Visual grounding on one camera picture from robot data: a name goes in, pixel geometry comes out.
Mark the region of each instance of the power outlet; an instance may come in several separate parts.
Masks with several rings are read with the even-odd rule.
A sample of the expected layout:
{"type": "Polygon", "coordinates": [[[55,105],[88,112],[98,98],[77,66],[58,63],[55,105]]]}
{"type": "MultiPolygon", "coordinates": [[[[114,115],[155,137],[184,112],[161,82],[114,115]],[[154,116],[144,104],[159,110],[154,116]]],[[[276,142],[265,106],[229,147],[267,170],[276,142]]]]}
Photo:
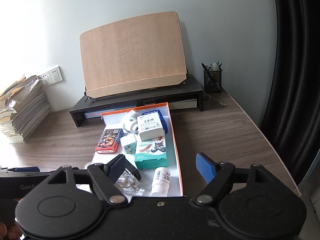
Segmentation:
{"type": "Polygon", "coordinates": [[[52,84],[49,72],[41,74],[40,76],[38,76],[38,78],[41,79],[42,84],[45,86],[49,86],[52,84]]]}
{"type": "Polygon", "coordinates": [[[55,68],[53,68],[52,70],[49,70],[48,72],[49,72],[49,76],[52,84],[63,80],[60,66],[55,66],[55,68]]]}

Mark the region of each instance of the hand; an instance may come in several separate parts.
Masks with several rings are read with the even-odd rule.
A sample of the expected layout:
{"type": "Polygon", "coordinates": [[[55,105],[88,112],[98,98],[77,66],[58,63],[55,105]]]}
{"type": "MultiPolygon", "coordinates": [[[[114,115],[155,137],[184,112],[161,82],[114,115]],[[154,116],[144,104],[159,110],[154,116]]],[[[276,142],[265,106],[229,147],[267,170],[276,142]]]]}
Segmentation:
{"type": "Polygon", "coordinates": [[[17,221],[14,222],[14,226],[9,228],[0,222],[0,237],[4,236],[7,236],[10,240],[20,240],[22,232],[17,221]]]}

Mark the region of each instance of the metal rivet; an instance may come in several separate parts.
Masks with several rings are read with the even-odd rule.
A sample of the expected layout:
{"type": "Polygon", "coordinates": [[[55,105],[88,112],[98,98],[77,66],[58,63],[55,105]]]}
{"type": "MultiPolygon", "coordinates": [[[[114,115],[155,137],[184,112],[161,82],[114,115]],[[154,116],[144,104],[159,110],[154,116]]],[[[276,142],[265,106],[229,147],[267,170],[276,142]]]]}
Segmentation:
{"type": "Polygon", "coordinates": [[[197,197],[197,201],[199,203],[207,204],[207,203],[210,203],[212,201],[212,197],[209,196],[209,195],[200,195],[200,196],[197,197]]]}
{"type": "Polygon", "coordinates": [[[163,207],[164,205],[165,205],[165,202],[163,202],[163,201],[157,202],[158,207],[163,207]]]}
{"type": "Polygon", "coordinates": [[[120,204],[125,201],[125,197],[121,195],[113,195],[110,197],[110,202],[114,204],[120,204]]]}

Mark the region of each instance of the wooden desk surface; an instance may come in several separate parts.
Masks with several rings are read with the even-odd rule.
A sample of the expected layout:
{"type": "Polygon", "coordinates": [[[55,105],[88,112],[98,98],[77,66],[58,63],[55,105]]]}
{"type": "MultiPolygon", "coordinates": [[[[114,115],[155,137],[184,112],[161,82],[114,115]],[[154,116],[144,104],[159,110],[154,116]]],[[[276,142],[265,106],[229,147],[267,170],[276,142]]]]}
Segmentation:
{"type": "MultiPolygon", "coordinates": [[[[214,96],[227,105],[206,100],[204,112],[196,108],[171,111],[184,193],[195,196],[206,185],[195,162],[196,153],[204,152],[214,161],[227,160],[239,168],[260,163],[299,195],[270,144],[237,103],[226,92],[214,96]]],[[[103,128],[99,118],[77,128],[68,111],[51,113],[27,142],[9,145],[2,141],[0,165],[38,166],[42,171],[64,164],[82,168],[91,161],[103,128]]]]}

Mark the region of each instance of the medicine box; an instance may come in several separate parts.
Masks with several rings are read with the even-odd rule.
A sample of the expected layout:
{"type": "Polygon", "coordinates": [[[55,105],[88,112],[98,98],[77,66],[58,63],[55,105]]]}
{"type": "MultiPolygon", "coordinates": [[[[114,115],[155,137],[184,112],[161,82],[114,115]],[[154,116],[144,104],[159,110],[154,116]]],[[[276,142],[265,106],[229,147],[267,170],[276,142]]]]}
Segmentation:
{"type": "Polygon", "coordinates": [[[165,137],[138,140],[134,162],[138,170],[168,167],[165,137]]]}
{"type": "Polygon", "coordinates": [[[162,127],[163,127],[163,130],[164,130],[165,133],[168,133],[167,123],[165,122],[165,120],[163,118],[163,115],[162,115],[162,113],[161,113],[161,111],[159,109],[142,113],[142,115],[151,114],[151,113],[158,113],[160,121],[161,121],[161,124],[162,124],[162,127]]]}
{"type": "Polygon", "coordinates": [[[164,130],[157,112],[137,117],[138,132],[141,141],[164,136],[164,130]]]}
{"type": "Polygon", "coordinates": [[[106,129],[96,147],[97,153],[115,153],[123,135],[122,129],[106,129]]]}

